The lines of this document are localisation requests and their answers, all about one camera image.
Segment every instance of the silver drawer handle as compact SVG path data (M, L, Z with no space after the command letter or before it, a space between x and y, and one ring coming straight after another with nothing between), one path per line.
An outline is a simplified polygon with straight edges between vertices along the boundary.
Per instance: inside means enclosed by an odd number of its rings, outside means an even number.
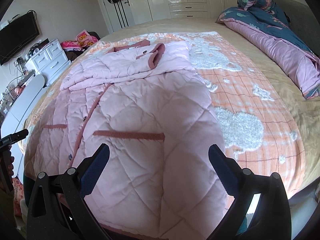
M54 68L56 65L58 65L58 61L51 67L51 68Z

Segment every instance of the drawer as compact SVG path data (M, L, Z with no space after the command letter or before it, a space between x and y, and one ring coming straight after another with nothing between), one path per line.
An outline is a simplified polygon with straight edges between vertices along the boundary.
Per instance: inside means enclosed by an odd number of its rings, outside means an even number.
M177 12L171 13L172 18L207 18L208 12Z
M45 66L41 73L46 77L46 80L50 79L66 62L68 58L64 52L61 52L56 58L54 58L47 66Z
M206 12L207 4L206 3L177 3L170 4L170 12Z
M69 60L48 80L47 85L51 86L70 65L71 65L71 61Z
M34 65L37 66L37 69L42 69L45 65L47 65L51 59L49 57L49 54L46 50L43 50L37 54L32 60L34 62Z
M62 47L60 43L57 41L51 44L49 47L47 47L46 51L48 52L50 58L53 59L62 51Z

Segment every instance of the silver bolt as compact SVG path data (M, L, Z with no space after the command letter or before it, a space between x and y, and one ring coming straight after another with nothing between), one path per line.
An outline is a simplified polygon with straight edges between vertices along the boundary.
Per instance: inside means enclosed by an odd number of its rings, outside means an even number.
M251 171L250 171L249 169L247 169L247 168L244 168L244 169L242 170L242 172L243 172L245 175L250 175L250 174L251 174Z
M273 176L275 179L279 179L279 178L280 178L280 175L279 175L278 173L276 173L276 172L273 173L272 176Z
M75 173L76 173L76 169L75 169L75 168L70 168L70 169L67 171L67 173L68 173L69 175L75 174Z
M45 176L45 173L44 172L40 172L39 175L38 175L38 178L39 179L43 179Z

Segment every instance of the human hand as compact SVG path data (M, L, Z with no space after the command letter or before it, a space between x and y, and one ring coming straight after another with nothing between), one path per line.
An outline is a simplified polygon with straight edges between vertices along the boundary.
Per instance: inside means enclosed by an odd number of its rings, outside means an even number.
M9 170L8 173L9 173L9 176L12 177L13 176L13 164L12 163L14 162L14 157L13 156L11 156L10 161L11 161L11 164L8 166L8 170ZM4 185L3 185L2 181L1 181L1 178L0 178L0 189L5 190Z

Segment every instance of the television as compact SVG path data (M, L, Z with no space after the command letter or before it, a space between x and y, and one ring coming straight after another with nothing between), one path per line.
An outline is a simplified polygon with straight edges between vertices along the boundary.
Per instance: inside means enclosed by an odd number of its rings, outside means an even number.
M33 11L13 20L0 30L0 65L13 58L39 34Z

